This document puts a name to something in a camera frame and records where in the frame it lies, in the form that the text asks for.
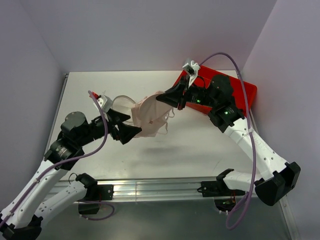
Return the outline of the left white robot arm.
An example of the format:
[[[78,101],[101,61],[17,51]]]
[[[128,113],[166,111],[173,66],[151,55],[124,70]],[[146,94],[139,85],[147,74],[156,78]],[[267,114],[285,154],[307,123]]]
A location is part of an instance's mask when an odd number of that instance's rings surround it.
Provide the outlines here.
[[[23,191],[0,212],[0,232],[6,240],[35,240],[44,225],[78,200],[92,201],[99,196],[98,182],[87,173],[79,174],[65,189],[44,200],[55,184],[85,156],[83,146],[107,135],[123,145],[141,132],[128,125],[129,115],[109,110],[107,117],[88,122],[79,111],[71,112],[61,131],[44,155],[40,167]]]

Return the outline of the white mesh laundry bag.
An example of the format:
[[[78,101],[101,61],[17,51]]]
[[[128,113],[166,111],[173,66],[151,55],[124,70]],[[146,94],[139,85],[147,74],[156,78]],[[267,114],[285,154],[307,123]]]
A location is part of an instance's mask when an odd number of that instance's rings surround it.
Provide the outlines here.
[[[136,102],[126,95],[118,95],[113,99],[112,109],[119,113],[130,116],[129,120],[124,123],[133,126],[132,108],[135,107]]]

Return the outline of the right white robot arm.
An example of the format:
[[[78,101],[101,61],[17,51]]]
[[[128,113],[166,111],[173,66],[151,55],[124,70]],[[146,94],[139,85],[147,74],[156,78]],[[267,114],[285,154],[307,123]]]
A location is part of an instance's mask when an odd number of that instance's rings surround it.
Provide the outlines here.
[[[218,74],[207,87],[200,87],[182,77],[179,82],[156,97],[159,102],[182,110],[187,103],[209,107],[212,124],[233,140],[252,160],[252,173],[227,169],[216,178],[222,195],[232,190],[255,193],[266,205],[273,206],[297,184],[301,167],[278,155],[249,126],[249,119],[237,108],[234,89],[226,75]]]

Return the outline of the beige pink bra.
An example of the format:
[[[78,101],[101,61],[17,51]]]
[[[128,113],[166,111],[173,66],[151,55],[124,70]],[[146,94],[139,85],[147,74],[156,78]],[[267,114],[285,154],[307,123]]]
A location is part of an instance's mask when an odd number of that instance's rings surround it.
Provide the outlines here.
[[[141,128],[135,138],[155,137],[157,134],[168,133],[168,119],[175,116],[174,108],[157,100],[163,91],[157,91],[135,103],[131,108],[132,122]]]

